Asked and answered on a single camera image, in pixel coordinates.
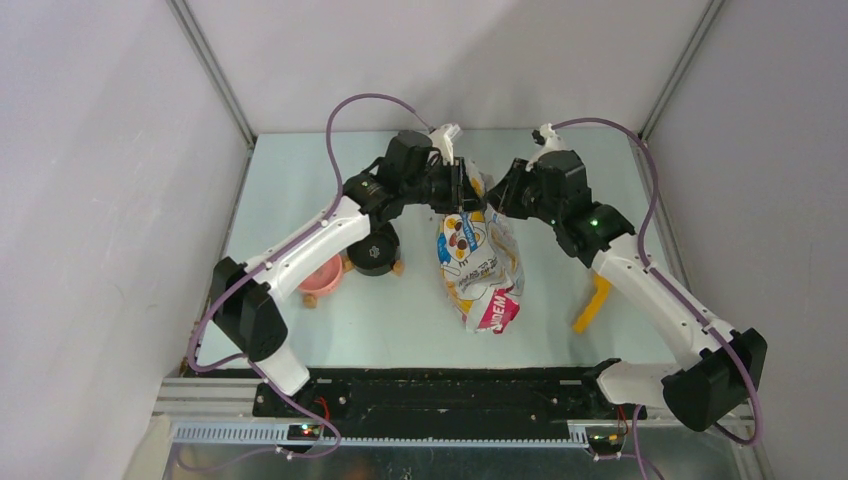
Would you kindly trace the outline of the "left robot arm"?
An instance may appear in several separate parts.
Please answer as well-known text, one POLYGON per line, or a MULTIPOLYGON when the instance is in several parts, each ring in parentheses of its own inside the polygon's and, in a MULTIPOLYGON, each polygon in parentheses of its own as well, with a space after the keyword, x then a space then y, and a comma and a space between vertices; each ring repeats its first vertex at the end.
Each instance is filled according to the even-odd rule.
POLYGON ((265 254, 238 264, 226 257, 213 272, 211 321, 235 344, 292 416, 316 403, 310 373, 287 343, 278 305, 321 266, 399 217, 407 205, 453 214, 483 208, 463 158, 454 153, 457 124, 424 134, 405 130, 386 153, 348 178, 340 196, 312 222, 265 254))

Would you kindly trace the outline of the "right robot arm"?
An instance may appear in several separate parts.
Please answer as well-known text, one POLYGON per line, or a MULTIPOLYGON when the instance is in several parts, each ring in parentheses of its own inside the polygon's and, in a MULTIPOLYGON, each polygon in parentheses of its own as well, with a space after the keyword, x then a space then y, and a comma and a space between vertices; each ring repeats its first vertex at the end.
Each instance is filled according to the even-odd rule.
POLYGON ((570 257, 607 280, 639 308, 673 355, 669 364, 600 364, 581 392, 585 411, 606 418, 621 404, 669 410, 687 428, 717 426, 758 390, 768 344, 715 316, 640 248, 634 226, 593 199, 585 165, 573 151, 516 159, 486 194, 513 219, 536 218, 553 229, 570 257))

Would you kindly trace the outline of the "cat food bag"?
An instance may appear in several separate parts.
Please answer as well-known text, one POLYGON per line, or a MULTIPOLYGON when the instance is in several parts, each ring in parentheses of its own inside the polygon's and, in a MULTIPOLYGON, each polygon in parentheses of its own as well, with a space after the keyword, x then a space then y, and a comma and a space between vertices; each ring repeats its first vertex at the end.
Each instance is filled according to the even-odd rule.
POLYGON ((518 315, 524 289, 509 219, 491 205, 436 216, 436 253, 446 294, 470 332, 501 334, 518 315))

